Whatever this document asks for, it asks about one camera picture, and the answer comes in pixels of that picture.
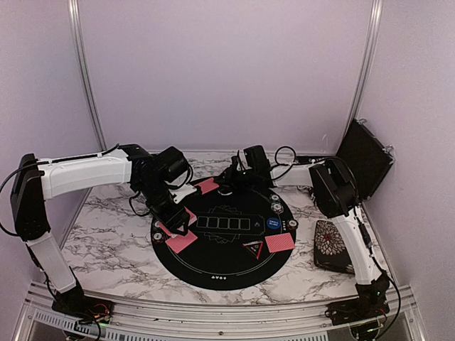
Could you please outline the green chip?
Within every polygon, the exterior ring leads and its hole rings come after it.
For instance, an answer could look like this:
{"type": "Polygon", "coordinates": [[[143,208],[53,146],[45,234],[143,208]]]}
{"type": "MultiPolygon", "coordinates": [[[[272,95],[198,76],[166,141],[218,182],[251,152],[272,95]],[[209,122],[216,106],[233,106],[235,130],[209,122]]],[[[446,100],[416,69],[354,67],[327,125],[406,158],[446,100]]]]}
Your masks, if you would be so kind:
{"type": "Polygon", "coordinates": [[[151,224],[151,230],[152,230],[152,232],[160,232],[161,231],[161,228],[159,226],[159,221],[154,221],[151,224]]]}
{"type": "Polygon", "coordinates": [[[277,194],[272,194],[270,195],[269,199],[272,201],[272,202],[279,202],[281,200],[281,198],[277,195],[277,194]]]}

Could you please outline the grey chip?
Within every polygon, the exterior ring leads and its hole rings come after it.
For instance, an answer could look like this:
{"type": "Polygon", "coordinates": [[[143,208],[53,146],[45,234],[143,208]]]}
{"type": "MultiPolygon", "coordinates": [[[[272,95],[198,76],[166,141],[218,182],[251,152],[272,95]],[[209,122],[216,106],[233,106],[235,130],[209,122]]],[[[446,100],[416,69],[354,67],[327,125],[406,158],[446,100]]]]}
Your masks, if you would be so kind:
{"type": "Polygon", "coordinates": [[[278,215],[282,214],[284,212],[284,206],[281,203],[274,203],[272,205],[272,211],[278,215]]]}

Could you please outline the red card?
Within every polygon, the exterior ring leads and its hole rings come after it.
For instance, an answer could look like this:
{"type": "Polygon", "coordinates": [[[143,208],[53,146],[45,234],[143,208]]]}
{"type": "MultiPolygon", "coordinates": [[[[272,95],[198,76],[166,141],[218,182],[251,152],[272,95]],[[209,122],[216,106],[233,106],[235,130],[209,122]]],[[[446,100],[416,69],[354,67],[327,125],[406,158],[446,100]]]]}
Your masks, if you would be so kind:
{"type": "Polygon", "coordinates": [[[218,189],[220,186],[215,182],[214,178],[207,178],[199,183],[196,183],[194,187],[199,188],[201,194],[204,195],[218,189]]]}
{"type": "Polygon", "coordinates": [[[179,254],[181,251],[190,246],[197,239],[198,237],[194,233],[192,233],[192,231],[188,231],[188,233],[185,236],[173,234],[165,241],[165,243],[174,253],[179,254]]]}
{"type": "Polygon", "coordinates": [[[265,241],[269,253],[288,251],[295,247],[294,240],[289,232],[267,236],[265,237],[265,241]]]}

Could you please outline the blue small blind button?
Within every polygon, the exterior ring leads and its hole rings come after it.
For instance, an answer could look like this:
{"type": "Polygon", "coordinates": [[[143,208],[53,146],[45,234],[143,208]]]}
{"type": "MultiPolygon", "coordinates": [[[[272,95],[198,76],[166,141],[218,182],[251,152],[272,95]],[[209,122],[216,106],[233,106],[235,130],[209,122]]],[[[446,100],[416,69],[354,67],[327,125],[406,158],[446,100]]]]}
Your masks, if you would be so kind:
{"type": "Polygon", "coordinates": [[[282,231],[282,222],[277,218],[269,218],[267,220],[267,227],[275,234],[279,234],[282,231]]]}

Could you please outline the red chip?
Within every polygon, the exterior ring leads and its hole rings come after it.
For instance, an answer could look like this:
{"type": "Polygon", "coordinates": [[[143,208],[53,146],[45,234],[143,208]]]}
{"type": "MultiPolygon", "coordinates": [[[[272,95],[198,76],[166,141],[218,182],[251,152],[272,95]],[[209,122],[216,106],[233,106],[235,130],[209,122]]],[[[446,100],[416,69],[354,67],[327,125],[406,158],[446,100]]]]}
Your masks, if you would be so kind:
{"type": "Polygon", "coordinates": [[[152,234],[151,240],[154,244],[161,244],[162,242],[165,241],[165,237],[162,233],[156,232],[152,234]]]}
{"type": "Polygon", "coordinates": [[[298,228],[299,223],[296,220],[288,220],[287,221],[287,229],[289,231],[294,231],[298,228]]]}

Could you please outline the red playing card deck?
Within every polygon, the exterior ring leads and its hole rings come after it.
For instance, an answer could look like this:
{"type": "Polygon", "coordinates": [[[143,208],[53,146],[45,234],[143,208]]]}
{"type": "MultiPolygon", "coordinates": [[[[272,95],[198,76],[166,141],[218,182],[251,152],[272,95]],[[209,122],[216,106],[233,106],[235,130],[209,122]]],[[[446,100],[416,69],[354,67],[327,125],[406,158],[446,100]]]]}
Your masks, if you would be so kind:
{"type": "Polygon", "coordinates": [[[197,220],[195,214],[188,211],[186,208],[174,214],[164,222],[159,220],[160,228],[169,236],[179,234],[185,236],[188,233],[188,228],[197,220]]]}

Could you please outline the red triangle all-in marker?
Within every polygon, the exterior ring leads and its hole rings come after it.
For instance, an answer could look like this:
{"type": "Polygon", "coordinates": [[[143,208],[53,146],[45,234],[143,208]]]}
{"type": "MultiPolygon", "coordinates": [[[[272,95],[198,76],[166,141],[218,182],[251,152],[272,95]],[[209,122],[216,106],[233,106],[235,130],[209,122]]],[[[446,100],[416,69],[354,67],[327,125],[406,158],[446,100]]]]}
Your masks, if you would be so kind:
{"type": "Polygon", "coordinates": [[[243,247],[253,255],[256,260],[259,260],[261,255],[262,255],[262,250],[264,247],[264,242],[263,241],[253,241],[253,242],[247,242],[243,244],[243,247]]]}

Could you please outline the black dealer button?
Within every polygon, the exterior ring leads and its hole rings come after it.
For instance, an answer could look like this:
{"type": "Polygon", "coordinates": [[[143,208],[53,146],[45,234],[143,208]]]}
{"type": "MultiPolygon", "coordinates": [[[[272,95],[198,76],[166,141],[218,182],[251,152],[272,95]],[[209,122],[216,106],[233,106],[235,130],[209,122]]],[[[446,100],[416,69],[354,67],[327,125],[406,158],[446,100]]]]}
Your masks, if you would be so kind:
{"type": "Polygon", "coordinates": [[[230,186],[220,186],[218,188],[218,193],[222,196],[232,195],[233,189],[230,186]]]}

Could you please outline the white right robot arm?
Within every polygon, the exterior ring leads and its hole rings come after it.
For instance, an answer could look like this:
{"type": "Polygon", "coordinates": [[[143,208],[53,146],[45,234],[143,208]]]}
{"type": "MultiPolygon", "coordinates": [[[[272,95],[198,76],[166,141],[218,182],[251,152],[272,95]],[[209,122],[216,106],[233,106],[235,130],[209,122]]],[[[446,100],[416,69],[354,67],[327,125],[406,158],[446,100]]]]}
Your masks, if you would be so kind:
{"type": "Polygon", "coordinates": [[[348,164],[336,156],[302,164],[294,156],[271,165],[261,146],[248,148],[244,154],[244,158],[233,156],[215,182],[231,188],[254,184],[311,187],[317,208],[340,233],[354,268],[360,297],[353,301],[352,311],[359,318],[369,317],[379,308],[379,297],[385,295],[391,280],[375,257],[360,213],[358,184],[348,164]]]}

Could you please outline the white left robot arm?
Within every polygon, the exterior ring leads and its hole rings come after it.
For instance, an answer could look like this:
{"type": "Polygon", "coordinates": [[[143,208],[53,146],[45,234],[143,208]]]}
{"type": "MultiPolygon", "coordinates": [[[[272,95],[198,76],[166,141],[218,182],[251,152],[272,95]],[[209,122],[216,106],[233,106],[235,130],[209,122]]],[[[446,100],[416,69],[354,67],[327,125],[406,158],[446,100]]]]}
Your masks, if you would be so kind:
{"type": "Polygon", "coordinates": [[[182,201],[197,189],[188,181],[180,185],[173,182],[191,174],[191,165],[173,146],[155,154],[137,144],[118,144],[107,151],[62,158],[37,158],[27,153],[7,177],[14,182],[10,194],[12,236],[26,244],[63,306],[73,315],[83,316],[90,301],[60,244],[85,193],[102,185],[127,184],[144,197],[152,217],[170,232],[185,235],[191,216],[182,201]]]}

